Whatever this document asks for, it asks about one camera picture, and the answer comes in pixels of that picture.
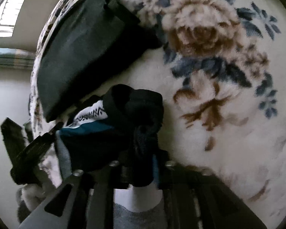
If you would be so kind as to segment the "left grey-green curtain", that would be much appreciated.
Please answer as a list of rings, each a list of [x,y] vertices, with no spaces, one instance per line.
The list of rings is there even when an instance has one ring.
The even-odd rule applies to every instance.
[[[0,48],[0,67],[31,70],[35,53],[20,49]]]

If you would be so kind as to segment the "folded black garment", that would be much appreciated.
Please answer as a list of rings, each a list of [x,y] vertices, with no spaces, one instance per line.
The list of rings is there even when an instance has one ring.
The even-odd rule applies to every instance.
[[[119,0],[79,0],[58,23],[37,76],[47,122],[162,43]]]

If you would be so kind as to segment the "window with grille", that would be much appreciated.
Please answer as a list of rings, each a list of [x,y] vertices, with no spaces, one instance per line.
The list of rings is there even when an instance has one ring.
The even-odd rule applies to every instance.
[[[12,37],[25,0],[3,0],[0,4],[0,37]]]

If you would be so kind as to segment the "floral bed blanket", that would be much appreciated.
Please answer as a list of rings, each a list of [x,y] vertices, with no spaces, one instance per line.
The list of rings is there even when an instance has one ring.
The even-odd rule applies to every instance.
[[[286,10],[279,0],[121,0],[164,43],[93,89],[162,94],[160,146],[286,225]]]

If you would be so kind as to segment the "striped navy grey sweater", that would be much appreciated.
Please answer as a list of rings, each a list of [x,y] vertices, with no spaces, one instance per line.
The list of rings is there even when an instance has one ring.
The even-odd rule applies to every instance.
[[[78,194],[85,228],[166,228],[157,188],[162,95],[118,84],[79,111],[57,134],[60,174],[83,171]],[[91,198],[86,197],[93,190]]]

